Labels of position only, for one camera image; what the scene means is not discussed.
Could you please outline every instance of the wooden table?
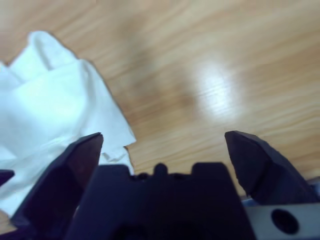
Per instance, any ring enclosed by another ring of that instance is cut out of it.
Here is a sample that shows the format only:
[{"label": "wooden table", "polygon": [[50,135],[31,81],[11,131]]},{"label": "wooden table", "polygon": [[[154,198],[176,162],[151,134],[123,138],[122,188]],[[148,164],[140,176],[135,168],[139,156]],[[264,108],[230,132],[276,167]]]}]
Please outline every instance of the wooden table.
[{"label": "wooden table", "polygon": [[[49,31],[92,61],[132,126],[137,173],[223,162],[256,134],[320,175],[320,0],[1,0],[0,57]],[[239,194],[243,194],[236,185]]]}]

